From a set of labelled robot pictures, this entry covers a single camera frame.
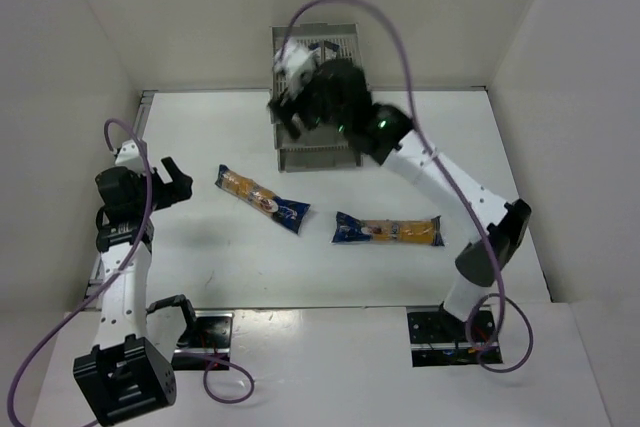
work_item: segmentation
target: white table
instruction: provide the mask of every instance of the white table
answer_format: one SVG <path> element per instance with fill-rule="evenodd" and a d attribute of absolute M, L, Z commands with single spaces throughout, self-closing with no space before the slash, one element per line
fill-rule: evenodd
<path fill-rule="evenodd" d="M 520 371 L 495 375 L 478 366 L 412 368 L 403 308 L 238 311 L 231 359 L 256 378 L 254 396 L 225 406 L 209 399 L 202 376 L 178 372 L 178 399 L 123 424 L 131 427 L 606 427 L 609 425 L 571 309 L 523 306 L 536 334 Z M 99 313 L 87 312 L 58 337 L 33 427 L 73 427 L 93 417 L 72 376 L 88 352 Z M 508 315 L 506 362 L 524 351 L 526 333 Z M 214 372 L 219 395 L 241 394 L 234 371 Z"/>
<path fill-rule="evenodd" d="M 407 104 L 403 92 L 375 97 Z M 194 185 L 191 200 L 153 215 L 148 298 L 184 293 L 202 308 L 440 303 L 466 243 L 452 221 L 443 217 L 446 248 L 331 245 L 337 210 L 363 219 L 440 212 L 372 162 L 353 170 L 279 173 L 268 98 L 267 91 L 155 95 L 144 127 L 151 161 L 159 166 L 172 156 Z M 517 198 L 485 92 L 419 92 L 416 100 L 420 122 L 441 150 L 489 189 Z M 310 203 L 300 236 L 218 189 L 221 163 L 284 198 Z M 529 234 L 505 269 L 505 283 L 517 301 L 549 301 Z"/>

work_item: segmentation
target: snack package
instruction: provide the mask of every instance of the snack package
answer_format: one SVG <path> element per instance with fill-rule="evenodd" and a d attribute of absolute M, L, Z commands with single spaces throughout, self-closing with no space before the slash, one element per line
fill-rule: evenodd
<path fill-rule="evenodd" d="M 271 217 L 274 222 L 296 234 L 300 230 L 302 219 L 309 210 L 309 204 L 282 199 L 253 180 L 236 174 L 223 164 L 220 164 L 216 185 L 244 200 L 263 214 Z"/>
<path fill-rule="evenodd" d="M 336 214 L 336 233 L 332 243 L 410 242 L 444 246 L 440 216 L 431 220 L 358 220 L 343 212 Z"/>

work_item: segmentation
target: cable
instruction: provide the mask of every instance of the cable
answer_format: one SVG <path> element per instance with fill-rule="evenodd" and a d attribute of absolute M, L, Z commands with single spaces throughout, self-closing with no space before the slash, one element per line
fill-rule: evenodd
<path fill-rule="evenodd" d="M 144 204 L 144 212 L 142 214 L 142 221 L 140 223 L 140 228 L 138 229 L 138 234 L 136 235 L 136 238 L 131 244 L 131 248 L 129 249 L 129 252 L 124 257 L 124 259 L 120 263 L 120 266 L 114 271 L 114 273 L 105 282 L 103 282 L 103 284 L 93 294 L 91 294 L 84 301 L 82 301 L 67 317 L 62 319 L 62 321 L 58 325 L 56 325 L 53 329 L 51 329 L 51 331 L 48 334 L 46 334 L 40 342 L 38 342 L 38 344 L 33 348 L 33 350 L 29 352 L 29 354 L 27 354 L 27 357 L 24 359 L 22 364 L 20 364 L 20 367 L 18 367 L 18 370 L 13 376 L 11 385 L 9 386 L 9 392 L 7 394 L 7 415 L 9 416 L 9 420 L 14 425 L 14 427 L 27 427 L 22 422 L 20 422 L 20 419 L 18 419 L 18 416 L 16 414 L 16 409 L 15 409 L 15 400 L 16 400 L 18 385 L 20 384 L 20 380 L 22 379 L 22 376 L 27 370 L 27 367 L 29 367 L 29 364 L 31 364 L 31 362 L 36 357 L 36 355 L 38 355 L 38 353 L 42 350 L 42 348 L 45 345 L 47 345 L 47 343 L 49 343 L 49 341 L 53 337 L 55 337 L 55 335 L 58 332 L 60 332 L 69 322 L 71 322 L 71 320 L 73 320 L 87 306 L 89 306 L 92 302 L 98 299 L 98 297 L 102 293 L 104 293 L 109 287 L 111 287 L 111 285 L 113 285 L 113 283 L 116 281 L 120 273 L 122 273 L 122 271 L 129 265 L 129 261 L 135 254 L 136 249 L 140 246 L 140 243 L 142 242 L 142 238 L 146 232 L 147 224 L 149 223 L 151 213 L 153 211 L 153 205 L 152 205 L 152 199 L 153 199 L 152 174 L 153 172 L 151 171 L 151 166 L 149 165 L 149 157 L 147 156 L 147 151 L 145 149 L 145 146 L 142 143 L 142 141 L 138 139 L 135 132 L 133 132 L 133 129 L 129 125 L 127 125 L 126 123 L 124 123 L 119 119 L 108 119 L 104 123 L 104 138 L 105 138 L 105 142 L 107 143 L 107 147 L 109 148 L 109 150 L 111 150 L 111 152 L 115 152 L 113 149 L 113 144 L 111 143 L 111 139 L 109 137 L 109 127 L 111 126 L 111 124 L 118 125 L 121 129 L 123 129 L 127 133 L 127 135 L 131 138 L 131 140 L 133 140 L 134 144 L 136 144 L 136 147 L 140 152 L 140 157 L 142 158 L 142 164 L 144 166 L 145 181 L 146 181 L 146 199 Z M 236 364 L 232 364 L 231 362 L 226 362 L 226 361 L 223 362 L 220 359 L 214 359 L 214 360 L 216 360 L 216 362 L 218 363 L 224 363 L 225 365 L 228 365 L 231 368 L 237 369 L 243 374 L 245 374 L 249 378 L 249 381 L 251 383 L 251 389 L 249 391 L 249 394 L 242 397 L 241 400 L 238 400 L 238 399 L 235 399 L 233 401 L 225 401 L 225 399 L 218 400 L 218 398 L 216 398 L 214 395 L 211 395 L 209 388 L 206 385 L 206 374 L 208 370 L 205 370 L 205 388 L 207 390 L 207 393 L 210 394 L 211 398 L 213 398 L 214 400 L 218 400 L 219 402 L 222 402 L 222 403 L 238 403 L 248 399 L 254 390 L 254 387 L 253 387 L 254 381 L 253 381 L 253 378 L 251 377 L 251 374 L 249 374 L 249 372 L 247 372 L 242 367 Z M 94 420 L 92 422 L 89 422 L 88 424 L 85 424 L 82 427 L 94 427 L 96 425 L 98 425 L 98 421 Z"/>
<path fill-rule="evenodd" d="M 393 25 L 393 22 L 391 22 L 391 20 L 382 12 L 382 10 L 380 10 L 374 4 L 367 2 L 365 0 L 312 0 L 304 4 L 302 7 L 300 7 L 296 11 L 296 13 L 293 15 L 291 20 L 289 21 L 289 25 L 287 26 L 287 30 L 284 35 L 284 40 L 282 42 L 282 49 L 280 49 L 280 60 L 282 60 L 282 58 L 284 57 L 284 51 L 287 45 L 287 41 L 291 37 L 293 26 L 298 20 L 298 18 L 307 10 L 321 4 L 347 4 L 347 5 L 352 5 L 352 6 L 362 8 L 365 11 L 367 11 L 367 13 L 370 14 L 373 18 L 375 18 L 385 28 L 385 30 L 391 37 L 391 40 L 393 41 L 393 44 L 395 45 L 395 48 L 400 57 L 400 63 L 402 65 L 402 71 L 405 78 L 405 88 L 407 90 L 409 110 L 411 112 L 413 127 L 418 134 L 418 138 L 420 139 L 422 146 L 424 147 L 425 153 L 429 154 L 429 156 L 433 158 L 433 162 L 436 164 L 436 166 L 442 173 L 443 177 L 447 180 L 447 182 L 449 183 L 453 191 L 456 193 L 456 195 L 460 199 L 460 202 L 462 202 L 462 205 L 464 205 L 465 209 L 469 214 L 469 217 L 471 217 L 473 224 L 478 230 L 478 234 L 480 234 L 480 239 L 482 240 L 482 244 L 485 250 L 487 251 L 487 255 L 489 256 L 489 261 L 491 262 L 491 267 L 493 268 L 494 277 L 496 279 L 496 285 L 498 287 L 498 294 L 490 294 L 483 297 L 480 301 L 478 301 L 475 307 L 471 310 L 471 313 L 469 314 L 469 317 L 465 322 L 465 336 L 467 338 L 467 342 L 469 342 L 471 347 L 473 347 L 478 351 L 478 363 L 486 370 L 489 370 L 491 372 L 496 372 L 496 373 L 498 372 L 506 373 L 506 372 L 512 372 L 522 367 L 522 365 L 524 365 L 524 363 L 529 359 L 529 356 L 531 355 L 531 351 L 533 350 L 533 329 L 531 328 L 531 323 L 529 322 L 529 319 L 527 318 L 525 313 L 522 311 L 522 309 L 517 307 L 516 304 L 505 295 L 504 280 L 502 279 L 500 263 L 496 257 L 495 252 L 493 251 L 493 248 L 491 247 L 489 237 L 487 236 L 484 230 L 484 227 L 480 223 L 480 219 L 474 212 L 473 207 L 471 206 L 471 203 L 464 195 L 464 192 L 462 192 L 462 189 L 460 188 L 458 183 L 455 181 L 455 179 L 453 178 L 449 170 L 445 167 L 445 165 L 440 160 L 439 156 L 434 155 L 435 154 L 434 148 L 431 146 L 426 136 L 422 132 L 422 129 L 420 128 L 417 109 L 416 109 L 415 101 L 413 98 L 413 82 L 411 79 L 411 70 L 409 68 L 409 57 L 407 55 L 406 49 L 404 48 L 404 44 L 402 43 L 402 39 L 400 38 L 400 34 L 398 33 L 398 30 L 396 29 L 396 27 Z M 491 334 L 488 341 L 484 345 L 477 344 L 473 340 L 473 337 L 471 336 L 471 326 L 473 325 L 473 319 L 478 313 L 478 311 L 480 310 L 480 308 L 482 307 L 482 305 L 484 304 L 484 302 L 486 302 L 491 297 L 498 297 L 499 311 L 498 311 L 498 321 L 496 324 L 496 328 L 494 329 L 493 333 Z M 508 367 L 506 369 L 494 369 L 493 367 L 488 367 L 487 365 L 485 365 L 485 363 L 482 361 L 482 354 L 483 352 L 487 351 L 490 348 L 491 344 L 493 344 L 498 340 L 498 336 L 500 335 L 500 332 L 502 330 L 502 325 L 504 323 L 504 315 L 505 315 L 507 302 L 509 302 L 509 304 L 511 304 L 516 309 L 516 311 L 520 314 L 520 316 L 524 320 L 525 325 L 527 326 L 527 330 L 529 331 L 529 348 L 527 349 L 527 353 L 525 354 L 525 356 L 515 366 Z"/>
<path fill-rule="evenodd" d="M 485 343 L 487 342 L 487 340 L 489 340 L 489 338 L 487 337 L 487 334 L 485 334 L 485 333 L 480 329 L 480 327 L 476 327 L 476 326 L 474 325 L 474 326 L 473 326 L 473 330 L 475 330 L 475 331 L 476 331 L 476 333 L 477 333 L 478 335 L 480 335 L 480 337 L 482 337 L 482 340 L 484 340 L 484 342 L 485 342 Z"/>
<path fill-rule="evenodd" d="M 204 335 L 200 334 L 200 340 L 202 341 L 202 351 L 206 353 L 207 343 L 204 341 Z M 215 340 L 211 343 L 211 346 L 213 347 L 213 356 L 217 357 L 218 356 L 218 348 L 216 347 L 216 341 Z M 205 362 L 204 362 L 205 367 L 208 364 L 209 364 L 209 362 L 205 360 Z M 218 364 L 216 362 L 214 362 L 214 364 L 211 366 L 211 368 L 215 369 L 216 367 L 218 367 Z"/>
<path fill-rule="evenodd" d="M 239 404 L 240 402 L 244 402 L 253 395 L 253 391 L 256 388 L 256 382 L 255 380 L 253 380 L 253 377 L 251 376 L 249 371 L 239 366 L 238 364 L 234 364 L 233 362 L 224 360 L 220 357 L 220 355 L 196 354 L 193 352 L 180 352 L 176 353 L 175 355 L 176 357 L 193 357 L 196 359 L 203 359 L 205 361 L 208 361 L 207 366 L 204 369 L 204 374 L 202 375 L 202 384 L 204 386 L 204 390 L 207 392 L 207 395 L 216 402 L 220 402 L 221 404 L 226 405 Z M 214 394 L 209 388 L 209 384 L 207 383 L 207 376 L 209 375 L 209 372 L 213 368 L 214 364 L 226 365 L 227 367 L 235 369 L 244 374 L 244 376 L 249 380 L 249 391 L 242 397 L 238 397 L 237 399 L 223 399 L 222 397 L 218 397 L 216 394 Z"/>

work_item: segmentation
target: metal wire basket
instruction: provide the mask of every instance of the metal wire basket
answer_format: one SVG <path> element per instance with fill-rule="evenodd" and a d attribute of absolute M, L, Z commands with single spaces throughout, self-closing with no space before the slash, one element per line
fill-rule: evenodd
<path fill-rule="evenodd" d="M 273 54 L 282 46 L 286 27 L 271 29 Z M 309 46 L 320 44 L 320 57 L 325 58 L 324 42 L 337 45 L 337 57 L 351 59 L 361 65 L 358 48 L 358 32 L 355 24 L 329 25 L 323 23 L 301 24 L 293 28 L 292 36 L 296 41 Z M 279 95 L 286 87 L 284 76 L 273 76 L 274 95 Z M 334 127 L 320 126 L 311 132 L 303 132 L 300 139 L 293 141 L 284 126 L 271 117 L 274 146 L 278 152 L 278 170 L 281 172 L 300 172 L 359 167 L 362 156 L 351 149 L 342 134 Z"/>

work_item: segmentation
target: white wall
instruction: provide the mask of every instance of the white wall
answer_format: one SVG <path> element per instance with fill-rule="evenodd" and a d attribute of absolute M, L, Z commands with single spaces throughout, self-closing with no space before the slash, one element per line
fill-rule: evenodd
<path fill-rule="evenodd" d="M 580 301 L 615 426 L 640 417 L 639 32 L 640 0 L 534 0 L 489 89 L 552 294 Z"/>
<path fill-rule="evenodd" d="M 27 352 L 62 319 L 61 313 L 31 312 L 0 313 L 0 399 L 7 398 L 9 385 Z M 55 341 L 36 357 L 22 378 L 16 397 L 16 413 L 25 425 L 31 425 L 42 381 L 44 380 Z M 4 409 L 0 413 L 0 427 L 9 427 Z"/>
<path fill-rule="evenodd" d="M 0 312 L 61 312 L 95 258 L 102 123 L 135 92 L 86 0 L 0 6 Z"/>
<path fill-rule="evenodd" d="M 137 86 L 270 87 L 269 27 L 308 0 L 89 0 Z M 528 0 L 372 0 L 398 24 L 420 86 L 486 85 Z M 400 84 L 389 40 L 353 9 L 303 21 L 360 23 L 367 75 Z"/>

